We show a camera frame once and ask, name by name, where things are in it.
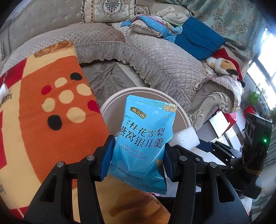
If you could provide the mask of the blue folded blanket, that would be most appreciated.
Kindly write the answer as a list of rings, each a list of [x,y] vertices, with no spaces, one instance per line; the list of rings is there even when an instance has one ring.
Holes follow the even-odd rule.
[[[182,28],[175,44],[199,61],[209,58],[225,43],[225,38],[194,17],[189,17]]]

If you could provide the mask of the beige tufted sofa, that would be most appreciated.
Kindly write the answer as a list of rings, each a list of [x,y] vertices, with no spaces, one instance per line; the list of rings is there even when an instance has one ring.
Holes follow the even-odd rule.
[[[23,9],[1,25],[1,74],[29,55],[69,40],[80,63],[119,60],[145,83],[175,99],[200,129],[214,107],[239,110],[243,89],[229,76],[216,76],[205,62],[162,38],[119,24],[82,22],[82,1],[24,1]]]

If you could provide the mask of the ornate embroidered cushion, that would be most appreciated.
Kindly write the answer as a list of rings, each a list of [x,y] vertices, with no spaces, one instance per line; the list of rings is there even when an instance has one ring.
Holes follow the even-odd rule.
[[[128,20],[136,14],[135,0],[82,1],[81,12],[85,23],[115,23]]]

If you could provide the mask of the colourful striped cloth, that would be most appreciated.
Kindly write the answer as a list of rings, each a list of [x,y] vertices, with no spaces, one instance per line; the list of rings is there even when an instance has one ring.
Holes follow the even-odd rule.
[[[162,37],[172,43],[175,42],[176,36],[183,31],[181,26],[174,27],[171,23],[158,16],[147,16],[143,14],[132,16],[129,20],[122,22],[120,27],[132,28],[140,34]]]

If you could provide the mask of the orange patterned fleece blanket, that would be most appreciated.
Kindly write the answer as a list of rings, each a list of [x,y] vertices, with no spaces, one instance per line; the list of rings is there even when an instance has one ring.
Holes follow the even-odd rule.
[[[81,161],[110,135],[74,45],[62,41],[30,55],[1,81],[9,95],[1,104],[1,223],[27,223],[25,213],[59,162]],[[151,194],[111,177],[95,182],[100,208],[115,207],[111,223],[167,223],[169,212]],[[80,222],[77,180],[72,208]]]

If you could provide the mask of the beige crumpled cloth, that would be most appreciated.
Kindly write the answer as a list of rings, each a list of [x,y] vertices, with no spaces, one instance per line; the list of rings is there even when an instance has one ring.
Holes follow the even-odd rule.
[[[180,26],[188,19],[184,13],[178,13],[172,6],[156,12],[156,15],[174,26]]]

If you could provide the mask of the blue snack packet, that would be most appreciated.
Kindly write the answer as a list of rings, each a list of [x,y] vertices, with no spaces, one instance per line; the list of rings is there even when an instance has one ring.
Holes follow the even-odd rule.
[[[165,145],[173,138],[177,106],[129,95],[109,174],[145,192],[165,194]]]

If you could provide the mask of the green patterned curtain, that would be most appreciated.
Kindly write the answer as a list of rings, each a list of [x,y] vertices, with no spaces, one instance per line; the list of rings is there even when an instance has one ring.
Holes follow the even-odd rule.
[[[194,18],[226,39],[225,45],[241,60],[254,58],[267,22],[250,1],[207,0],[165,1],[185,7]]]

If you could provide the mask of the pink label white bottle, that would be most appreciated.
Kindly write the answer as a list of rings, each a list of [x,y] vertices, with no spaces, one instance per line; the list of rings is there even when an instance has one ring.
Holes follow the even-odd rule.
[[[2,84],[0,88],[0,105],[2,104],[5,97],[9,95],[9,90],[6,84]]]

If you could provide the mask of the santa plush toy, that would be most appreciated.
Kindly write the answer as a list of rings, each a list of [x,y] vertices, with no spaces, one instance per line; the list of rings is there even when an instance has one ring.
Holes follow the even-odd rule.
[[[224,48],[218,49],[211,57],[207,58],[208,66],[214,70],[218,76],[230,76],[241,83],[244,88],[245,83],[239,67],[239,64],[228,56]]]

